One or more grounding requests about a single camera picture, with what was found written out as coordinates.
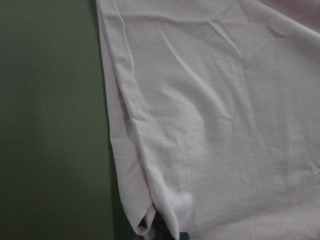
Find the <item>pink Snoopy t-shirt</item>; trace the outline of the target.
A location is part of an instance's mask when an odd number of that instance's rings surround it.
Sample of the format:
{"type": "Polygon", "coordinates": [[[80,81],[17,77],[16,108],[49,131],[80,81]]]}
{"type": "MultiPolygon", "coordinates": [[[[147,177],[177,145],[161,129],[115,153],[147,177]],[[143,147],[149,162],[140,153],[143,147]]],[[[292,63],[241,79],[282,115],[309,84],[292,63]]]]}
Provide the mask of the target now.
{"type": "Polygon", "coordinates": [[[135,233],[319,239],[319,1],[96,6],[119,195],[135,233]]]}

